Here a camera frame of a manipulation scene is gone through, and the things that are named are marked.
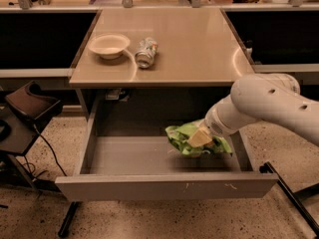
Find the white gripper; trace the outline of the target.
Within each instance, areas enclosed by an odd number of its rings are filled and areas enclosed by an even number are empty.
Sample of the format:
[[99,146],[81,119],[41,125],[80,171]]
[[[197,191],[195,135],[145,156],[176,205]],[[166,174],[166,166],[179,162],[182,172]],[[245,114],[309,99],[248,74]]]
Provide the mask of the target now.
[[[204,122],[213,135],[227,136],[234,134],[234,130],[227,127],[219,118],[217,109],[211,108],[205,115]],[[198,128],[195,133],[187,140],[192,147],[200,147],[212,141],[212,136],[207,127]]]

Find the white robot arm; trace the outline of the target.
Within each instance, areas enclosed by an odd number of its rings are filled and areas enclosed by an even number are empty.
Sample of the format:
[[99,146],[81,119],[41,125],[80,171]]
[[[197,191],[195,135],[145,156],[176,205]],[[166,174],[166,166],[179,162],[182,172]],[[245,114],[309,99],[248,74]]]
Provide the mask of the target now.
[[236,80],[230,94],[195,124],[208,138],[235,134],[260,120],[285,127],[319,145],[319,103],[300,95],[287,74],[250,74]]

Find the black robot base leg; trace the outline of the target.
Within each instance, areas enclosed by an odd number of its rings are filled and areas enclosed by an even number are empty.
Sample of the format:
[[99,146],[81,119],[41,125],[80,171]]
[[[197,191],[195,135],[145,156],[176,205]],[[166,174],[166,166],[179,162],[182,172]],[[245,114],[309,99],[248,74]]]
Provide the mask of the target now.
[[285,180],[281,177],[279,172],[270,162],[265,162],[263,165],[261,165],[259,167],[259,171],[261,173],[274,173],[278,176],[277,184],[284,192],[284,194],[288,197],[293,206],[300,213],[300,215],[303,217],[303,219],[306,221],[308,226],[315,233],[316,239],[319,239],[319,223],[315,220],[315,218],[310,214],[310,212],[303,204],[306,199],[319,194],[319,183],[313,184],[309,187],[305,187],[299,191],[292,191]]

